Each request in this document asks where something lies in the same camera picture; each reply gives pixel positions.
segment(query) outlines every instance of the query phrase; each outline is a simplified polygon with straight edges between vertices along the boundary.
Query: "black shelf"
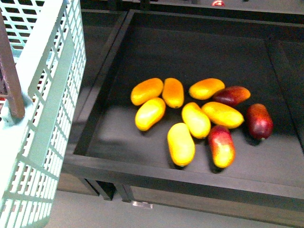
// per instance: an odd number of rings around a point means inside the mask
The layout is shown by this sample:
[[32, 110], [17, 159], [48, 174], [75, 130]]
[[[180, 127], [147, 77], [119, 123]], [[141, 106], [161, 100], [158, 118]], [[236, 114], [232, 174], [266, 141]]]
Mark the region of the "black shelf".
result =
[[[288, 50], [301, 52], [302, 34], [302, 25], [131, 10], [98, 73], [96, 81], [101, 83], [92, 88], [98, 97], [87, 99], [94, 107], [90, 115], [81, 112], [87, 116], [86, 126], [63, 167], [78, 177], [125, 186], [125, 201], [132, 200], [128, 186], [136, 186], [284, 209], [301, 217], [303, 125], [297, 116], [304, 108], [293, 108], [293, 102], [297, 97], [303, 100], [304, 87], [294, 91], [288, 86], [303, 83], [297, 73], [303, 58]], [[277, 55], [278, 50], [286, 55]], [[146, 133], [134, 124], [138, 107], [130, 101], [131, 90], [151, 77], [179, 79], [185, 102], [194, 101], [187, 91], [204, 78], [244, 86], [252, 96], [237, 109], [244, 114], [250, 104], [265, 104], [274, 133], [258, 144], [245, 127], [232, 130], [235, 162], [217, 174], [212, 172], [206, 141], [196, 140], [193, 162], [177, 169], [166, 136], [174, 123], [182, 121], [181, 109], [167, 108], [164, 118]]]

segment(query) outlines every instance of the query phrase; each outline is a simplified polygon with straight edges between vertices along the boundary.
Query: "metal bracket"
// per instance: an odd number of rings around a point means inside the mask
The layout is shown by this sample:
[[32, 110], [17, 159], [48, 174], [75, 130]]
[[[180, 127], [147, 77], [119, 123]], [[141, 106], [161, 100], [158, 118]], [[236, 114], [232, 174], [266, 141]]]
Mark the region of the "metal bracket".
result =
[[119, 11], [122, 8], [123, 0], [108, 0], [108, 7], [111, 11]]
[[146, 202], [138, 202], [138, 201], [132, 201], [131, 202], [133, 206], [140, 207], [140, 208], [145, 208], [145, 209], [152, 209], [153, 204], [151, 203], [146, 203]]
[[150, 0], [141, 0], [140, 9], [150, 10]]
[[21, 119], [25, 114], [21, 86], [1, 11], [0, 40], [0, 97], [8, 100], [11, 115]]

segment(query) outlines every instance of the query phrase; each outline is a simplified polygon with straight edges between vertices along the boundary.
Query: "display bin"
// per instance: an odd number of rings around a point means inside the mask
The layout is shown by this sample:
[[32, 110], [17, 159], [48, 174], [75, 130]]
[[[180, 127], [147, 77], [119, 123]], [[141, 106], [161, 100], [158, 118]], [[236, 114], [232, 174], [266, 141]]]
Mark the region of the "display bin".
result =
[[[114, 183], [124, 201], [144, 201], [292, 227], [304, 226], [303, 50], [304, 26], [225, 17], [131, 10], [99, 77], [102, 86], [87, 127], [64, 168], [75, 176]], [[180, 169], [170, 159], [167, 133], [182, 122], [167, 107], [149, 131], [140, 132], [130, 100], [145, 79], [179, 79], [189, 87], [204, 78], [244, 86], [264, 104], [274, 132], [253, 141], [243, 124], [231, 130], [234, 163], [212, 165], [206, 140], [195, 140], [194, 160]]]
[[79, 0], [0, 0], [25, 115], [0, 121], [0, 227], [47, 224], [86, 51]]

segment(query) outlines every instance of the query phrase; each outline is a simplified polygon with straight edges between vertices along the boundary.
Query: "mango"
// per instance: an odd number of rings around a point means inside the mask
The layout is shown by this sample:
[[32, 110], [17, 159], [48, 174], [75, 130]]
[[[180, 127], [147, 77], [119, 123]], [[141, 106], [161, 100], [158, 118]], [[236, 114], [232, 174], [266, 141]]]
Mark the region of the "mango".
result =
[[238, 110], [219, 102], [208, 102], [202, 106], [202, 110], [213, 123], [227, 128], [239, 127], [244, 122]]
[[198, 100], [211, 98], [217, 91], [225, 88], [225, 84], [216, 78], [207, 78], [193, 84], [189, 89], [191, 97]]
[[159, 78], [150, 78], [139, 83], [131, 92], [131, 102], [138, 106], [158, 97], [163, 90], [163, 82]]
[[207, 137], [211, 129], [210, 119], [195, 102], [190, 102], [183, 107], [181, 117], [193, 137], [198, 139]]
[[167, 135], [169, 152], [174, 164], [184, 167], [193, 160], [195, 144], [185, 123], [171, 127]]
[[170, 108], [180, 108], [184, 104], [184, 88], [175, 78], [165, 79], [162, 98]]
[[246, 123], [250, 135], [258, 140], [267, 139], [274, 128], [274, 123], [263, 104], [253, 104], [247, 109]]
[[219, 168], [230, 166], [236, 156], [235, 147], [229, 130], [221, 125], [214, 126], [208, 136], [213, 163]]
[[242, 86], [231, 86], [216, 92], [212, 99], [234, 107], [247, 100], [251, 96], [250, 91]]
[[152, 98], [138, 109], [135, 116], [135, 125], [139, 130], [145, 132], [162, 119], [165, 110], [166, 104], [161, 98]]

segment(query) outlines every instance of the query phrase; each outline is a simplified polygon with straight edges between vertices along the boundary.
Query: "red mango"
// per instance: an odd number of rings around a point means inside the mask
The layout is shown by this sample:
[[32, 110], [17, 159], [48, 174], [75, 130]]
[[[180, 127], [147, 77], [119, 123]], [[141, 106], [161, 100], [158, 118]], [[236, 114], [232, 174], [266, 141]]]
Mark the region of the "red mango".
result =
[[236, 152], [228, 128], [221, 125], [214, 126], [208, 135], [208, 143], [213, 163], [217, 167], [226, 168], [232, 164]]
[[248, 89], [242, 86], [230, 86], [216, 92], [213, 95], [213, 100], [229, 106], [236, 106], [239, 103], [247, 100], [251, 96]]
[[253, 104], [247, 109], [246, 123], [250, 135], [258, 140], [267, 139], [274, 128], [274, 123], [263, 104]]

